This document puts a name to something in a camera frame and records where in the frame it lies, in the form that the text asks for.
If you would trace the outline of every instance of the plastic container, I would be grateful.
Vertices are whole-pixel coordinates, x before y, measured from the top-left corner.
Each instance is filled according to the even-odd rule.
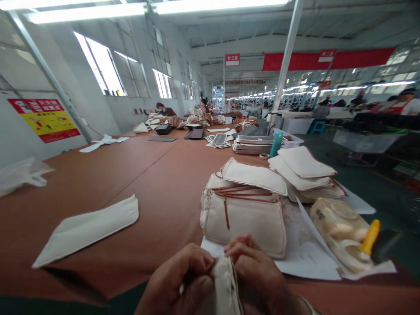
[[[283,130],[280,130],[280,129],[277,129],[277,128],[274,128],[273,130],[274,130],[273,134],[275,134],[277,131],[283,131]],[[293,148],[293,147],[298,147],[302,143],[305,142],[301,138],[298,138],[298,137],[296,137],[296,136],[294,136],[290,133],[287,133],[286,131],[283,131],[283,138],[285,136],[291,136],[293,141],[285,141],[284,144],[281,146],[282,149],[290,149],[290,148]]]
[[[306,134],[313,121],[313,118],[284,118],[281,129],[291,134]]]
[[[404,135],[365,136],[345,129],[338,129],[333,141],[353,152],[384,153],[401,136]]]

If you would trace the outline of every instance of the fluorescent light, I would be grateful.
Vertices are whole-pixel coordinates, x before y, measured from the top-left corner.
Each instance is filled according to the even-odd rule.
[[[40,7],[57,7],[70,4],[85,4],[93,2],[105,2],[108,0],[3,0],[0,1],[0,9],[3,11],[32,9]]]
[[[267,7],[287,4],[289,0],[180,0],[152,4],[153,12],[158,14],[188,13],[199,11],[216,11],[248,7]]]
[[[399,82],[387,82],[387,83],[378,83],[372,86],[392,86],[392,85],[404,85],[404,84],[412,84],[415,81],[399,81]]]
[[[97,18],[117,18],[144,14],[143,3],[116,4],[99,7],[82,7],[67,10],[53,10],[25,14],[35,24],[91,20]]]
[[[117,51],[115,51],[115,50],[114,50],[114,52],[115,52],[116,54],[119,54],[121,57],[123,57],[123,58],[125,58],[125,59],[128,59],[128,60],[131,60],[131,61],[134,61],[134,62],[137,62],[137,63],[138,63],[138,61],[137,61],[137,60],[134,60],[133,58],[130,58],[130,57],[126,56],[126,55],[123,55],[123,54],[122,54],[122,53],[120,53],[120,52],[117,52]]]

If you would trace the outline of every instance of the red banner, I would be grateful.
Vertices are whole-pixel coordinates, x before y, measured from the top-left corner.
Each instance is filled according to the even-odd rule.
[[[363,68],[383,65],[387,63],[394,50],[395,48],[386,48],[337,52],[331,69]],[[283,55],[282,53],[265,54],[262,70],[280,71]],[[288,70],[327,70],[330,62],[319,62],[319,60],[319,52],[293,52]]]
[[[318,62],[318,52],[294,52],[290,58],[289,71],[327,70],[330,62]],[[266,54],[263,71],[280,71],[283,54]]]
[[[396,47],[338,52],[331,69],[350,69],[386,64]]]

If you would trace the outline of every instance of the cloth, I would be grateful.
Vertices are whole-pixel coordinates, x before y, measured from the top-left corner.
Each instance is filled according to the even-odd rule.
[[[106,209],[69,217],[54,230],[32,268],[71,255],[132,225],[138,218],[139,201],[135,195]]]
[[[413,98],[409,102],[406,102],[406,101],[404,101],[404,102],[390,101],[390,102],[384,102],[384,103],[386,103],[386,104],[379,110],[379,112],[383,112],[383,111],[385,111],[387,109],[390,109],[390,108],[397,109],[397,111],[398,111],[397,115],[410,115],[410,114],[420,112],[420,100],[417,99],[417,98]]]
[[[170,108],[170,107],[165,107],[165,112],[164,112],[164,114],[165,114],[166,116],[168,116],[168,117],[170,117],[170,116],[176,116],[176,114],[175,114],[174,110],[173,110],[172,108]]]
[[[323,120],[326,119],[327,116],[330,113],[330,108],[326,105],[320,105],[317,108],[315,108],[313,111],[313,119],[315,120]]]

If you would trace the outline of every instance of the woman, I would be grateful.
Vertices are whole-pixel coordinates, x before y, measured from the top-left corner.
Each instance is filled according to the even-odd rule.
[[[176,116],[174,110],[170,107],[165,107],[165,105],[163,105],[162,103],[157,103],[156,104],[156,108],[157,109],[161,109],[162,110],[162,114],[170,117],[170,116]]]

